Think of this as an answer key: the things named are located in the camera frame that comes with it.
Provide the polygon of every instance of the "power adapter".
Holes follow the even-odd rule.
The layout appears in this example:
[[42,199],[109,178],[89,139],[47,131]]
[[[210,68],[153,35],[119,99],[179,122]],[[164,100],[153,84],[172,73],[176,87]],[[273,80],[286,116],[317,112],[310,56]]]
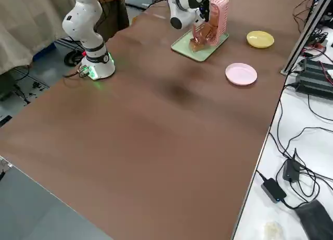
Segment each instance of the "power adapter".
[[264,181],[264,183],[261,185],[261,188],[275,204],[277,204],[287,196],[284,190],[272,178],[266,179],[266,181]]
[[294,183],[300,179],[300,169],[301,165],[294,159],[288,159],[283,168],[283,179]]

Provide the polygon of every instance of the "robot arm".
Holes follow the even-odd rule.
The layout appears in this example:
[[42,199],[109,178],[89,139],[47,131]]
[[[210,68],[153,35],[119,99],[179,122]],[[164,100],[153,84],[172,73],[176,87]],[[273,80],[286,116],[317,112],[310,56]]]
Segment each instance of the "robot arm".
[[196,26],[209,20],[208,0],[168,0],[170,7],[170,23],[176,29],[190,24]]
[[86,51],[81,61],[81,69],[93,79],[102,79],[115,71],[114,63],[100,34],[94,26],[102,14],[102,7],[97,0],[76,0],[75,7],[66,15],[62,27],[65,32],[80,40]]

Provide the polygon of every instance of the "pink plate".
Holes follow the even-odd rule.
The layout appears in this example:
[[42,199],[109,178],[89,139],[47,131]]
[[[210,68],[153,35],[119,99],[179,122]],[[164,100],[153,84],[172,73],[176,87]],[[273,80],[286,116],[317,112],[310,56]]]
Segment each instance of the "pink plate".
[[255,69],[244,63],[233,63],[225,69],[225,75],[235,85],[250,85],[258,75]]

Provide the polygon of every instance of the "yellow plate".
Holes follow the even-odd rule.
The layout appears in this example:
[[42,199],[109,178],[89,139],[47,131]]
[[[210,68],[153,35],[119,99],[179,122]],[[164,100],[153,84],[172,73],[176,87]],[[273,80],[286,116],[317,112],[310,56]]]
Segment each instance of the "yellow plate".
[[246,36],[249,44],[256,48],[267,48],[274,44],[274,38],[263,31],[252,31]]

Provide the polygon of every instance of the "green tray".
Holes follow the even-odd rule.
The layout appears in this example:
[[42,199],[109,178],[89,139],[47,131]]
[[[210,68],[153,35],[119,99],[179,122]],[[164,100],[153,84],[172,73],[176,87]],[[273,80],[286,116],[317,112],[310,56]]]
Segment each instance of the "green tray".
[[186,57],[202,62],[205,61],[228,37],[229,34],[224,33],[220,36],[220,41],[216,46],[209,46],[206,49],[193,52],[188,45],[189,40],[193,38],[192,30],[189,30],[171,45],[171,49]]

